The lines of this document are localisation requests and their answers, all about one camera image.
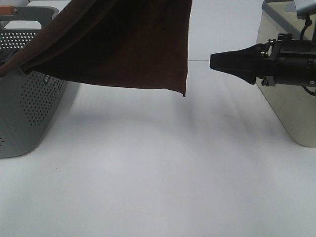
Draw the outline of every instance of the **white backdrop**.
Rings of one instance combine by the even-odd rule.
[[[261,3],[194,0],[186,98],[71,83],[41,144],[0,159],[0,236],[314,236],[316,149],[208,68],[255,43]]]
[[[28,0],[1,0],[0,5],[26,5]]]

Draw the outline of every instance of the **white tabletop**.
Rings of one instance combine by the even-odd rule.
[[[315,235],[316,149],[205,61],[255,43],[261,1],[235,2],[194,0],[186,98],[70,83],[39,146],[0,159],[0,236]]]

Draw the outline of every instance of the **black cable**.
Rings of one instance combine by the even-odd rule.
[[[307,28],[309,27],[309,26],[311,26],[312,25],[312,20],[311,20],[311,18],[310,18],[310,15],[309,14],[306,14],[306,16],[305,16],[305,26],[304,26],[304,28],[302,29],[302,31],[301,31],[301,34],[300,34],[300,40],[303,40],[304,39],[304,34],[305,34],[305,31],[307,30]]]
[[[316,96],[316,92],[312,92],[312,91],[308,90],[308,88],[307,88],[306,86],[303,86],[303,89],[304,89],[307,93],[309,93],[310,95]]]
[[[316,42],[316,25],[314,26],[314,33],[313,33],[313,38],[312,38],[312,42]]]

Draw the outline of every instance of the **gray plastic basket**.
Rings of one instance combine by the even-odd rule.
[[[14,7],[0,21],[32,20],[47,25],[57,15],[53,7]],[[20,49],[39,29],[6,29],[0,26],[0,50]],[[51,121],[67,82],[14,70],[0,78],[0,158],[23,155],[36,147]]]

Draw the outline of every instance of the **brown cloth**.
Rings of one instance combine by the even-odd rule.
[[[192,0],[72,0],[0,67],[185,94]]]

